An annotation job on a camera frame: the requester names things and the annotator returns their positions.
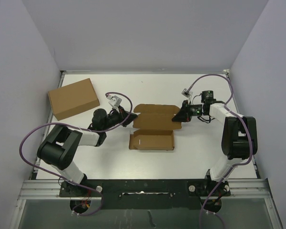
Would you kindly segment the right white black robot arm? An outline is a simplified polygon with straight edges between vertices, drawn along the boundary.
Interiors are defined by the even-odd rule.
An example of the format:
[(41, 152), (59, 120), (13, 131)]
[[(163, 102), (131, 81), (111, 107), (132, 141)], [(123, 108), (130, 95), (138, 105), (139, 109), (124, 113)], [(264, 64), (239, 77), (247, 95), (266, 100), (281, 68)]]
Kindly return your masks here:
[(225, 102), (216, 100), (213, 91), (200, 94), (201, 103), (193, 104), (184, 100), (179, 112), (172, 118), (173, 122), (190, 122), (192, 117), (204, 123), (217, 120), (223, 125), (221, 149), (223, 156), (207, 171), (202, 183), (203, 191), (213, 195), (220, 188), (219, 183), (227, 181), (236, 166), (244, 164), (257, 153), (256, 119), (243, 116), (228, 109)]

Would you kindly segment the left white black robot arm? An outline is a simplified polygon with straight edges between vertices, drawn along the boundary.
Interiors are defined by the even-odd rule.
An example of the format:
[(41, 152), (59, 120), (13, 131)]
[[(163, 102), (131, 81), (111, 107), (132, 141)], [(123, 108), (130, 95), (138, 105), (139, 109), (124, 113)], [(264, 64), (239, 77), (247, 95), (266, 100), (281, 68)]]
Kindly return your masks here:
[(138, 117), (119, 106), (107, 113), (100, 108), (94, 111), (92, 123), (88, 131), (72, 130), (65, 125), (55, 125), (39, 146), (37, 156), (46, 164), (55, 168), (62, 177), (71, 183), (70, 190), (77, 196), (87, 191), (86, 176), (73, 162), (79, 146), (101, 146), (105, 141), (106, 130), (118, 124), (123, 127), (129, 125)]

